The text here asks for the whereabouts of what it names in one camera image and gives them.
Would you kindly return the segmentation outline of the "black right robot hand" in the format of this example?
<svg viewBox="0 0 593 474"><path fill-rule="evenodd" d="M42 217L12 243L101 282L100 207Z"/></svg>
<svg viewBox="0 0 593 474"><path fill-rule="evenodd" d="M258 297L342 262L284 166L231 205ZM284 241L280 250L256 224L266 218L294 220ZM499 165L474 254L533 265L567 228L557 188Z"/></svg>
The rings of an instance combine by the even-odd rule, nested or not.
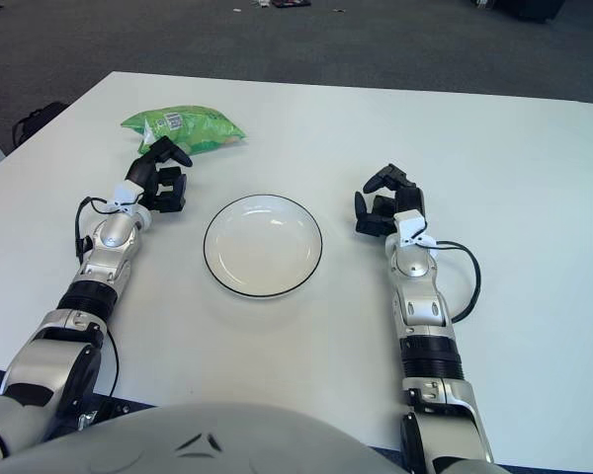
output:
<svg viewBox="0 0 593 474"><path fill-rule="evenodd" d="M375 196L372 210L368 211L364 194L372 194L382 188L392 191L394 196ZM361 193L355 192L354 207L356 231L374 237L388 236L396 232L394 216L397 213L417 210L422 216L425 215L421 189L393 164L386 165L370 177Z"/></svg>

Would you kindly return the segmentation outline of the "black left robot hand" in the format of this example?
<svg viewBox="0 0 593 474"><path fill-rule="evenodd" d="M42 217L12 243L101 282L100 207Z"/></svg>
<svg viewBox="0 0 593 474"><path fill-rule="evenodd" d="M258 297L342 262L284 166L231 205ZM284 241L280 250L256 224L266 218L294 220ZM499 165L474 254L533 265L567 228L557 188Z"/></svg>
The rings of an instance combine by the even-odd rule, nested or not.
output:
<svg viewBox="0 0 593 474"><path fill-rule="evenodd" d="M126 179L141 188L131 201L161 213L180 212L187 186L181 166L191 168L191 158L169 137L159 138L128 169Z"/></svg>

